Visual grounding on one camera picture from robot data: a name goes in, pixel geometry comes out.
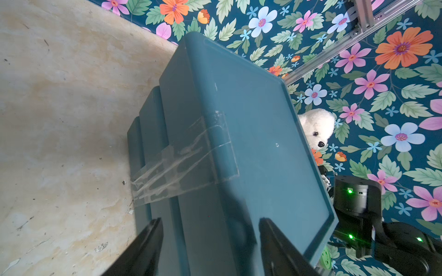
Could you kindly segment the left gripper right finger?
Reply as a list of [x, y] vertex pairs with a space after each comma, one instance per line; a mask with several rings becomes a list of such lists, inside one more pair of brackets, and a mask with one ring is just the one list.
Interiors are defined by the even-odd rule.
[[318, 273], [269, 218], [259, 221], [262, 264], [266, 276], [317, 276]]

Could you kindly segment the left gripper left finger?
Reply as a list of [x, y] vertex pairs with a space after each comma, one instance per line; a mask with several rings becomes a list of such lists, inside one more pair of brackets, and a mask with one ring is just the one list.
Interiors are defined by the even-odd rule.
[[163, 224], [154, 219], [102, 276], [155, 276], [163, 242]]

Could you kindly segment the teal plastic drawer cabinet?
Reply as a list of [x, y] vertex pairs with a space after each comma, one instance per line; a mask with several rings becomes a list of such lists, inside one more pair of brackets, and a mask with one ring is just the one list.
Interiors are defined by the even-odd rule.
[[191, 32], [127, 141], [137, 229], [163, 223], [158, 275], [282, 275], [261, 219], [320, 261], [336, 214], [282, 79]]

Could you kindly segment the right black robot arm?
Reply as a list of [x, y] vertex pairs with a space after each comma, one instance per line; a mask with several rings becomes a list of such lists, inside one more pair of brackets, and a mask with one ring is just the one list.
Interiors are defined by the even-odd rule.
[[441, 275], [440, 241], [412, 225], [383, 222], [379, 183], [319, 170], [338, 217], [333, 236], [339, 241], [331, 246], [352, 248], [357, 258], [372, 256], [403, 276]]

